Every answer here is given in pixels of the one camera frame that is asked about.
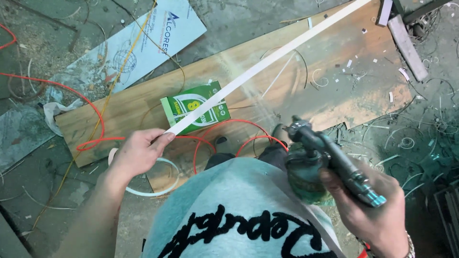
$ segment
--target dark pants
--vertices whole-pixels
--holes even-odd
[[[287,157],[287,151],[280,143],[276,142],[276,144],[273,146],[266,147],[263,153],[258,156],[258,159],[271,164],[284,172],[287,172],[284,163],[285,157]],[[231,153],[215,153],[209,158],[207,166],[204,170],[208,170],[209,168],[215,167],[232,158],[235,158],[235,155]]]

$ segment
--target gray sweatshirt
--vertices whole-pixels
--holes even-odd
[[[142,258],[345,257],[330,218],[280,169],[238,157],[191,177],[158,210]]]

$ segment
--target paint spray gun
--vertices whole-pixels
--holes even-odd
[[[319,169],[330,168],[362,203],[374,208],[386,203],[385,197],[373,190],[363,172],[327,135],[314,132],[312,124],[298,116],[293,116],[292,120],[292,124],[284,129],[295,142],[289,150],[285,166],[289,182],[297,195],[314,199],[315,203],[323,201],[327,192],[320,182]]]

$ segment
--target shoe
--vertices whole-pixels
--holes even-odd
[[[213,145],[217,153],[233,153],[231,142],[225,136],[217,136]]]
[[[286,128],[287,126],[285,126],[283,123],[280,123],[278,125],[276,125],[276,127],[274,128],[273,130],[273,134],[271,135],[272,137],[280,140],[280,141],[283,141],[285,142],[286,147],[288,147],[288,145],[290,144],[290,138],[288,138],[288,133],[287,131],[284,130],[284,128]],[[273,140],[271,142],[271,146],[273,146],[274,144],[276,144],[277,141]]]

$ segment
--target hand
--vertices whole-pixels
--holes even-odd
[[[173,133],[164,132],[163,129],[155,128],[131,133],[116,152],[109,173],[128,183],[133,177],[147,172],[156,159],[162,156],[167,144],[175,138]]]
[[[381,207],[370,208],[357,201],[339,177],[327,169],[320,171],[320,179],[334,197],[341,220],[351,233],[367,242],[378,257],[404,258],[408,254],[409,244],[405,231],[402,188],[391,176],[381,174],[363,163],[357,166],[369,178],[373,189],[387,199]]]

